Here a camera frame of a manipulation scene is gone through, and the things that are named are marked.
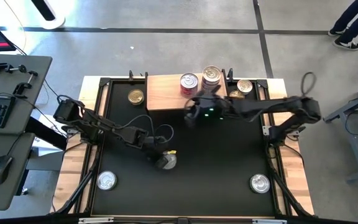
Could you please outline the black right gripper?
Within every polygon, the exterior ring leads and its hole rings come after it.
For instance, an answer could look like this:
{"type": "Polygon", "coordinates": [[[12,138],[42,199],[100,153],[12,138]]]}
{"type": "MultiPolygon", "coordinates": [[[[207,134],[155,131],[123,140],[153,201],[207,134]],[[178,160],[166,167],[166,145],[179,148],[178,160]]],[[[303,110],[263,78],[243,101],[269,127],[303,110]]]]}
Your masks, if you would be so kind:
{"type": "Polygon", "coordinates": [[[225,112],[229,109],[230,103],[217,94],[221,85],[216,85],[209,96],[198,98],[197,105],[185,107],[185,123],[189,128],[194,128],[196,119],[224,119],[225,112]]]}

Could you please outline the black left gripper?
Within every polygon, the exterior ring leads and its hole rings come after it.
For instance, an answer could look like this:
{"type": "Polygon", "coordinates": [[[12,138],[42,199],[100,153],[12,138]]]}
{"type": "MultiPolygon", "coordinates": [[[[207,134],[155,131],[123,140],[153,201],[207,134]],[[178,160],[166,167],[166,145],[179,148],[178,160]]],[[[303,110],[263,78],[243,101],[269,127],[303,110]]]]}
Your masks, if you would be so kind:
{"type": "Polygon", "coordinates": [[[144,152],[146,153],[158,153],[154,159],[154,165],[158,169],[163,167],[163,155],[161,153],[166,151],[166,157],[169,161],[177,159],[177,152],[175,150],[168,150],[168,141],[163,136],[149,136],[144,141],[144,152]]]}

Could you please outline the blue label can gold lid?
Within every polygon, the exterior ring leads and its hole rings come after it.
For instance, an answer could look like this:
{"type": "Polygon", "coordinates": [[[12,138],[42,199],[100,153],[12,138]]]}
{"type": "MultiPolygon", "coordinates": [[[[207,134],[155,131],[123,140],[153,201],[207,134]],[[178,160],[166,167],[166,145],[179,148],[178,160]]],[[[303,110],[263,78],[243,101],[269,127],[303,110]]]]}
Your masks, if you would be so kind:
{"type": "Polygon", "coordinates": [[[208,65],[203,69],[203,80],[207,83],[219,83],[221,75],[220,68],[215,65],[208,65]]]}

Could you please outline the green label can silver lid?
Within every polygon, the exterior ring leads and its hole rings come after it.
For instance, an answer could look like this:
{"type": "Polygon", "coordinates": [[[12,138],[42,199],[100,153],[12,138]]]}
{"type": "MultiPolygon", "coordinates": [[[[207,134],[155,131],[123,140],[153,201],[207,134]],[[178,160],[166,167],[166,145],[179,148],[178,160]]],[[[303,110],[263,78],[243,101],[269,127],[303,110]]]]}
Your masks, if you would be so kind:
{"type": "Polygon", "coordinates": [[[255,174],[250,178],[250,188],[258,194],[267,193],[270,190],[270,181],[263,174],[255,174]]]}
{"type": "Polygon", "coordinates": [[[101,190],[112,190],[117,184],[117,177],[111,171],[103,171],[98,175],[96,184],[101,190]]]}

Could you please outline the wooden shelf black legs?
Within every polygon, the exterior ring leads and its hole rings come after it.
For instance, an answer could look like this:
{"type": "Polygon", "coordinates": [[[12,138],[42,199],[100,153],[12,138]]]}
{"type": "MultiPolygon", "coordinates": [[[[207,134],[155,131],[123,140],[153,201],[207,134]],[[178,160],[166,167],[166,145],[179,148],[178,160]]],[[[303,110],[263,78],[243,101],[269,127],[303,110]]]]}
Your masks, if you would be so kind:
{"type": "Polygon", "coordinates": [[[147,77],[146,106],[149,111],[182,110],[193,102],[181,94],[180,74],[149,75],[147,77]]]}

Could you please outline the seafood can silver lid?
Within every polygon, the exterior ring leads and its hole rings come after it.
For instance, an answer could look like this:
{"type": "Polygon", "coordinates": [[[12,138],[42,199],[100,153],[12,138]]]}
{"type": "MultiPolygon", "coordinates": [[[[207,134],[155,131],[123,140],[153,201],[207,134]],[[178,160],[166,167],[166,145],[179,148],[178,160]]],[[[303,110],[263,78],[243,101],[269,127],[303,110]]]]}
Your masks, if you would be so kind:
{"type": "Polygon", "coordinates": [[[237,82],[237,89],[242,94],[247,95],[253,90],[253,84],[249,80],[241,79],[237,82]]]}

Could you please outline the black table mat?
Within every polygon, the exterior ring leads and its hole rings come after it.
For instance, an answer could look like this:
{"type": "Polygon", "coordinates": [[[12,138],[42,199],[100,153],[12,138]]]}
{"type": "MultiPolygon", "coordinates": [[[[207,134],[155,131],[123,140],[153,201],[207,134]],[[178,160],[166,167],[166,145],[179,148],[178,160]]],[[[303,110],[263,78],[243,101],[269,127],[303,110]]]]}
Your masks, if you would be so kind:
{"type": "Polygon", "coordinates": [[[169,138],[177,152],[173,169],[157,169],[138,149],[106,137],[100,171],[116,174],[112,190],[96,189],[93,215],[272,216],[271,193],[250,189],[250,178],[267,174],[265,144],[259,119],[214,119],[194,128],[181,110],[146,111],[127,99],[132,85],[112,88],[108,118],[131,123],[169,138]]]}

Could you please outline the black desk support beam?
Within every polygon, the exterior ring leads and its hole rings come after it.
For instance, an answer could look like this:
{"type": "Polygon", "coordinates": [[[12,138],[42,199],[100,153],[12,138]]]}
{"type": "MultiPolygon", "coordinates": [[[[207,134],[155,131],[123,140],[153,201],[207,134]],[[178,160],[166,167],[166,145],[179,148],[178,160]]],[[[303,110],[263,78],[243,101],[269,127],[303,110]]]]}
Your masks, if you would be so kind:
{"type": "Polygon", "coordinates": [[[48,128],[40,121],[30,117],[25,127],[25,132],[33,133],[36,137],[50,143],[51,145],[65,151],[67,147],[67,138],[48,128]]]}

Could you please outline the black computer mouse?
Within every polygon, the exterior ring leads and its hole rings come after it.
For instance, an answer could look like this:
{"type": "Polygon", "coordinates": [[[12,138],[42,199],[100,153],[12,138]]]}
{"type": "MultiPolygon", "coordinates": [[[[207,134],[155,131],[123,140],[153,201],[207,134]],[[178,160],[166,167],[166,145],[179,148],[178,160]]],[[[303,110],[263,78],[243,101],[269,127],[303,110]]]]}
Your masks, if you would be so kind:
{"type": "Polygon", "coordinates": [[[3,184],[7,179],[12,161],[12,156],[0,156],[0,185],[3,184]]]}

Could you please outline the white round stand base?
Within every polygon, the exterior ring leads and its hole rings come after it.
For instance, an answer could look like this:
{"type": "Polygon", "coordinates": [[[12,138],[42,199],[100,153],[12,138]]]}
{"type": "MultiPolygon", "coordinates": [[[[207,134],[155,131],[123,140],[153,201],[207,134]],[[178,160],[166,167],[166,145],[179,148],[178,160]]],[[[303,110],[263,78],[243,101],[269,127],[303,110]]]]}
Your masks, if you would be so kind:
{"type": "Polygon", "coordinates": [[[47,0],[47,2],[55,15],[55,20],[53,21],[46,21],[32,4],[31,0],[21,0],[21,6],[24,8],[24,25],[26,27],[41,27],[47,30],[53,30],[64,25],[65,16],[53,6],[52,0],[47,0]]]}

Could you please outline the black stand pole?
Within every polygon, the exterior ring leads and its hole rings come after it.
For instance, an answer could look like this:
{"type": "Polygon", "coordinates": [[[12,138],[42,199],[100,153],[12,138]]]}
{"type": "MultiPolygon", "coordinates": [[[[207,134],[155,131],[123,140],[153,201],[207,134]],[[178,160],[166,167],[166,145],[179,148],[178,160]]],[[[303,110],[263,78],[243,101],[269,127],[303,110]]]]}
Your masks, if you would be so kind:
{"type": "Polygon", "coordinates": [[[46,21],[55,20],[55,15],[52,12],[47,0],[31,0],[31,2],[46,21]]]}

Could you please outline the silver metal bracket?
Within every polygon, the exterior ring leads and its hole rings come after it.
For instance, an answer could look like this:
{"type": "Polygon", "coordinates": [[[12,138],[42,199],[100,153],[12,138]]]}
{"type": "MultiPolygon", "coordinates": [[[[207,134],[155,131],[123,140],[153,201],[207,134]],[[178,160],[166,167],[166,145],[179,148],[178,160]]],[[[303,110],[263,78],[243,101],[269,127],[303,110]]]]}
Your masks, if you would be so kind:
{"type": "Polygon", "coordinates": [[[288,223],[286,220],[255,218],[252,219],[252,224],[288,224],[288,223]]]}
{"type": "Polygon", "coordinates": [[[80,218],[78,224],[103,224],[103,223],[113,223],[113,217],[89,217],[89,218],[80,218]]]}

